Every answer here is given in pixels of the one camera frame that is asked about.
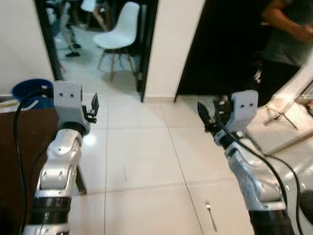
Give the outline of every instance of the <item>metal spoon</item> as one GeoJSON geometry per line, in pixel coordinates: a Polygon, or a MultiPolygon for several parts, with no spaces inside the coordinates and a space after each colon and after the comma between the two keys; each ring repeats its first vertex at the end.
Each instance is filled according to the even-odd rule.
{"type": "Polygon", "coordinates": [[[208,210],[209,213],[210,213],[210,217],[211,217],[211,221],[212,221],[212,225],[213,225],[214,231],[217,232],[217,227],[216,227],[216,224],[215,224],[214,219],[213,219],[213,216],[212,216],[210,203],[209,203],[209,202],[206,202],[205,207],[207,208],[207,210],[208,210]]]}

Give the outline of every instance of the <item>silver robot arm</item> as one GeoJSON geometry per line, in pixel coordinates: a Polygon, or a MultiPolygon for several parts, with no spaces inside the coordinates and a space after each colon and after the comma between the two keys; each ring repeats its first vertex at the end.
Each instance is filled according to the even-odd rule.
{"type": "Polygon", "coordinates": [[[59,116],[59,131],[47,149],[47,161],[37,184],[29,225],[24,235],[68,235],[68,213],[74,194],[76,168],[82,156],[83,136],[96,122],[97,95],[92,110],[82,106],[82,87],[69,82],[54,85],[54,105],[59,116]]]}
{"type": "MultiPolygon", "coordinates": [[[[235,142],[221,127],[222,123],[233,135],[238,138],[243,136],[257,112],[257,103],[256,91],[237,92],[229,102],[215,102],[218,122],[209,116],[206,107],[199,102],[198,113],[204,122],[205,131],[210,132],[215,143],[225,149],[229,167],[239,182],[255,234],[294,235],[280,184],[273,171],[264,161],[235,142]]],[[[249,139],[239,139],[245,146],[262,155],[249,139]]]]}

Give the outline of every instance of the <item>person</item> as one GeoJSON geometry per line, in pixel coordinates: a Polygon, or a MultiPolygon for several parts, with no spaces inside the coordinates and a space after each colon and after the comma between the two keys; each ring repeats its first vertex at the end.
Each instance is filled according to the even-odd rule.
{"type": "Polygon", "coordinates": [[[313,0],[273,0],[262,15],[273,30],[263,52],[259,107],[307,61],[313,46],[313,0]]]}
{"type": "Polygon", "coordinates": [[[107,32],[109,29],[111,29],[111,14],[110,14],[110,4],[107,0],[96,0],[96,6],[94,8],[94,11],[92,13],[94,18],[98,21],[99,25],[103,29],[103,31],[107,32]],[[104,23],[104,19],[101,16],[101,9],[105,9],[105,15],[106,15],[106,23],[104,23]]]}
{"type": "Polygon", "coordinates": [[[77,57],[80,54],[75,49],[81,49],[81,45],[77,43],[74,30],[71,27],[70,16],[75,8],[76,0],[61,0],[61,33],[68,44],[70,53],[66,57],[77,57]]]}

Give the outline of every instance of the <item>tile grout line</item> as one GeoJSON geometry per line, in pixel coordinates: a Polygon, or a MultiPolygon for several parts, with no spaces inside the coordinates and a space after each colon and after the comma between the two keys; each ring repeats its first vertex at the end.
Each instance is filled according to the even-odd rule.
{"type": "Polygon", "coordinates": [[[202,229],[202,226],[201,226],[201,223],[200,223],[200,220],[199,220],[197,211],[196,211],[196,207],[195,207],[194,201],[192,200],[192,196],[191,196],[189,187],[188,187],[188,185],[187,185],[187,182],[186,182],[186,179],[185,179],[185,175],[184,175],[184,173],[183,173],[183,171],[182,171],[182,167],[181,167],[181,164],[180,164],[180,161],[179,161],[179,158],[178,158],[178,154],[177,154],[177,151],[176,151],[176,148],[175,148],[175,145],[174,145],[174,141],[173,141],[173,138],[172,138],[172,135],[171,135],[171,132],[170,132],[170,129],[169,129],[168,126],[167,126],[167,131],[168,131],[168,133],[169,133],[169,135],[170,135],[170,138],[171,138],[171,142],[172,142],[172,145],[173,145],[175,154],[176,154],[176,159],[177,159],[177,161],[178,161],[178,164],[179,164],[179,167],[180,167],[180,171],[181,171],[182,177],[183,177],[183,179],[184,179],[184,183],[185,183],[186,189],[187,189],[187,191],[188,191],[189,198],[190,198],[190,200],[191,200],[191,204],[192,204],[192,206],[193,206],[193,208],[194,208],[194,212],[195,212],[196,218],[197,218],[197,220],[198,220],[198,224],[199,224],[199,227],[200,227],[200,230],[201,230],[201,234],[204,235],[203,229],[202,229]]]}
{"type": "Polygon", "coordinates": [[[105,176],[106,176],[106,180],[105,180],[105,194],[104,194],[104,229],[103,229],[103,234],[105,235],[106,234],[106,208],[107,208],[107,181],[108,181],[108,142],[109,142],[109,97],[106,95],[107,97],[107,133],[106,133],[106,173],[105,173],[105,176]]]}

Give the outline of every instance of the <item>white tile floor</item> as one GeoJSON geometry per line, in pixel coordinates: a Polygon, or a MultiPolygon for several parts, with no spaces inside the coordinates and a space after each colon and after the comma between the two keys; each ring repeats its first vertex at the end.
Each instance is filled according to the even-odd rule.
{"type": "MultiPolygon", "coordinates": [[[[204,132],[196,112],[200,99],[213,114],[212,97],[182,96],[176,104],[143,104],[129,71],[116,72],[110,83],[108,74],[96,69],[101,50],[92,44],[95,33],[84,36],[83,31],[76,31],[78,40],[84,39],[80,41],[82,57],[66,59],[59,48],[67,68],[66,80],[83,85],[85,104],[98,92],[100,110],[97,124],[84,138],[80,165],[88,195],[72,200],[71,234],[252,235],[248,212],[224,152],[204,132]],[[208,201],[217,232],[205,208],[208,201]]],[[[289,115],[299,131],[285,122],[265,127],[268,115],[265,110],[258,112],[248,129],[264,151],[313,126],[301,107],[293,107],[289,115]]],[[[303,190],[313,188],[312,152],[313,140],[279,155],[295,168],[303,190]]],[[[275,166],[289,189],[294,223],[295,183],[288,170],[278,163],[275,166]]],[[[313,234],[302,215],[301,221],[305,235],[313,234]]]]}

